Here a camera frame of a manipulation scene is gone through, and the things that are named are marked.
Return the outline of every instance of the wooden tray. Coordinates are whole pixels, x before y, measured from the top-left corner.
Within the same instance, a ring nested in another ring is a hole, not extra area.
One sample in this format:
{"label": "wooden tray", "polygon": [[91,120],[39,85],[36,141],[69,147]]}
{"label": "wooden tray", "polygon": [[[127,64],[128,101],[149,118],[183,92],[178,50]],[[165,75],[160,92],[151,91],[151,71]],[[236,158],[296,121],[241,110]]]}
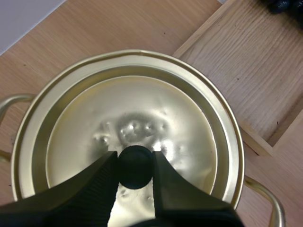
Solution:
{"label": "wooden tray", "polygon": [[223,93],[244,142],[273,155],[303,117],[303,33],[259,0],[229,0],[174,56],[204,73]]}

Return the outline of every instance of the gold metal lid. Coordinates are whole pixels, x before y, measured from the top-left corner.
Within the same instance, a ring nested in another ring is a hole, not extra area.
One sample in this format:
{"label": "gold metal lid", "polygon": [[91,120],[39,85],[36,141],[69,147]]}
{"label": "gold metal lid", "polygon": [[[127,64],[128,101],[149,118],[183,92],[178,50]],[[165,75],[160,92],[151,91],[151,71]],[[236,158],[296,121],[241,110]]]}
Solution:
{"label": "gold metal lid", "polygon": [[[190,183],[237,206],[243,147],[225,99],[189,65],[139,50],[78,62],[41,91],[14,147],[15,198],[55,186],[105,152],[131,145],[162,151]],[[153,217],[151,182],[138,190],[119,186],[109,226]]]}

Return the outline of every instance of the gold pot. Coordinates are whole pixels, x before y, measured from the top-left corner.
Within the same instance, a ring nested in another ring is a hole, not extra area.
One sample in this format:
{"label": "gold pot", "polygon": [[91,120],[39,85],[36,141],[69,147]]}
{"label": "gold pot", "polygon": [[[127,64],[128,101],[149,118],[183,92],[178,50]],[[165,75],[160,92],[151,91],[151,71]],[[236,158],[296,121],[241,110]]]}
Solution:
{"label": "gold pot", "polygon": [[[16,200],[71,178],[109,150],[142,145],[162,151],[187,181],[235,209],[244,182],[272,202],[271,226],[285,224],[278,199],[244,177],[242,139],[228,103],[201,72],[178,59],[141,50],[85,59],[35,98],[4,98],[0,121],[20,101],[32,103],[11,159]],[[152,183],[135,191],[119,186],[110,226],[153,217]]]}

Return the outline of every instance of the black rubber knob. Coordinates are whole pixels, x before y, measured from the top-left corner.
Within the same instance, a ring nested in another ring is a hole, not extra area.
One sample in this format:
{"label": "black rubber knob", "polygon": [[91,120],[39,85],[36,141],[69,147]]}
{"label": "black rubber knob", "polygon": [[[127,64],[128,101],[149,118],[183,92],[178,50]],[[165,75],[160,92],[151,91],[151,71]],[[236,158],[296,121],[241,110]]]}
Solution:
{"label": "black rubber knob", "polygon": [[125,148],[118,158],[118,177],[126,188],[143,188],[152,179],[152,153],[142,146]]}

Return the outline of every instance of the black object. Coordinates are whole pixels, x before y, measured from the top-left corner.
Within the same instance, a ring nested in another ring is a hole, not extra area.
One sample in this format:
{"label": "black object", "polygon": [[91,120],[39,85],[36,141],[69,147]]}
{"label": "black object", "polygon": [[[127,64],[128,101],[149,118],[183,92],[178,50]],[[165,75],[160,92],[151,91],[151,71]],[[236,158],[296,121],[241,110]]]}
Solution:
{"label": "black object", "polygon": [[143,188],[152,179],[152,153],[142,146],[125,148],[118,158],[118,177],[126,188]]}
{"label": "black object", "polygon": [[[0,207],[0,226],[107,226],[116,199],[118,179],[125,180],[124,183],[131,187],[139,187],[150,180],[150,172],[153,176],[156,219],[134,227],[243,226],[230,204],[187,182],[162,152],[147,152],[144,147],[132,146],[125,149],[119,159],[115,151],[106,153],[66,182]],[[132,158],[140,163],[133,168],[129,166],[133,164]],[[143,168],[143,163],[151,168]],[[147,174],[131,177],[129,174],[136,168],[144,169]],[[121,169],[127,174],[118,173]]]}
{"label": "black object", "polygon": [[56,187],[0,207],[0,226],[107,226],[118,190],[116,169],[117,152],[108,152]]}
{"label": "black object", "polygon": [[286,11],[290,6],[289,0],[276,0],[268,5],[268,9],[273,14],[278,14]]}
{"label": "black object", "polygon": [[303,28],[303,0],[261,0],[273,14],[287,12]]}

